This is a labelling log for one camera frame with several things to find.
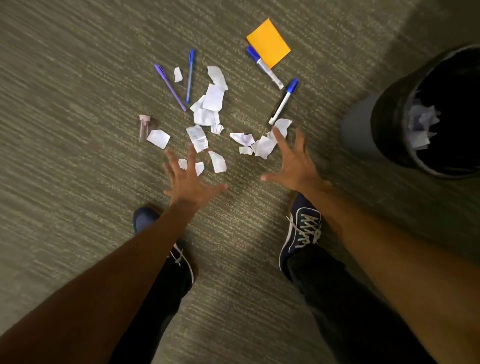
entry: black pants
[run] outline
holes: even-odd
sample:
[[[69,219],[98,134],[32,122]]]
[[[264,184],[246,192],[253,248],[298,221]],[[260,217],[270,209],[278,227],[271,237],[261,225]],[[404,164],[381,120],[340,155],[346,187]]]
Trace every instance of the black pants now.
[[[149,364],[168,322],[177,312],[185,275],[172,276],[167,259],[149,294],[121,338],[110,364]],[[317,245],[288,260],[293,282],[311,307],[318,328],[340,364],[434,364],[402,318]]]

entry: trash can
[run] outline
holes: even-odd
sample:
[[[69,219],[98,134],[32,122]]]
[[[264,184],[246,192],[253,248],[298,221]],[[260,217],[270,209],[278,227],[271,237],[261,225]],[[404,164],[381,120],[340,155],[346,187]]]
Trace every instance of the trash can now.
[[[480,173],[479,100],[480,45],[459,47],[354,105],[341,122],[341,136],[364,158],[392,161],[437,178],[472,177]],[[428,145],[420,148],[411,139],[417,132],[411,112],[417,104],[437,115],[426,129]]]

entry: shoe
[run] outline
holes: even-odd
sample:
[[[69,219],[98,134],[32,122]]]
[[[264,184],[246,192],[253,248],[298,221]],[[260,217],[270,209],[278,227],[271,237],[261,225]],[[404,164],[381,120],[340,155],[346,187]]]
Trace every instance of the shoe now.
[[[138,208],[133,213],[132,224],[133,230],[135,231],[135,235],[141,232],[143,229],[152,225],[155,221],[158,220],[160,217],[160,213],[157,212],[154,208],[150,206],[142,206]],[[190,265],[187,258],[183,255],[183,249],[179,248],[179,242],[173,244],[172,250],[170,250],[170,255],[172,259],[175,260],[175,263],[179,266],[185,264],[188,267],[188,271],[190,273],[192,284],[195,282],[195,276],[193,274],[192,266]]]
[[[290,228],[278,257],[278,265],[280,271],[291,281],[287,261],[301,248],[318,243],[322,215],[304,195],[297,193],[290,206],[290,217],[287,218],[290,221]]]

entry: orange sticky note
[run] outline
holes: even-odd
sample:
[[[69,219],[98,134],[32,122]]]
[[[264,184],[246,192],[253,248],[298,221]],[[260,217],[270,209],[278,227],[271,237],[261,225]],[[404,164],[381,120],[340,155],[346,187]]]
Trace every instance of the orange sticky note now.
[[[265,20],[261,26],[247,36],[247,40],[270,68],[290,53],[290,48],[270,19]]]

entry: white shoelace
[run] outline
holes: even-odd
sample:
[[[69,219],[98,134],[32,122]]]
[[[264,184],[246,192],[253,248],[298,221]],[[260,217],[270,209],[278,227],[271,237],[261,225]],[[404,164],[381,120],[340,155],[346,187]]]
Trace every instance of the white shoelace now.
[[[173,255],[172,252],[170,252],[170,255],[172,256],[173,259],[175,259],[175,256]],[[183,258],[183,249],[180,250],[180,256],[178,259],[175,259],[175,263],[177,263],[180,266],[181,265],[180,261],[182,258]]]
[[[300,214],[300,216],[303,217],[302,220],[300,220],[300,223],[303,225],[298,228],[293,223],[293,219],[291,217],[287,216],[288,221],[290,221],[290,224],[295,228],[296,231],[302,236],[299,238],[297,241],[299,244],[297,244],[295,247],[296,248],[303,248],[304,246],[308,244],[317,244],[318,239],[320,239],[320,229],[317,228],[317,221],[318,218],[310,215],[305,215],[305,214]]]

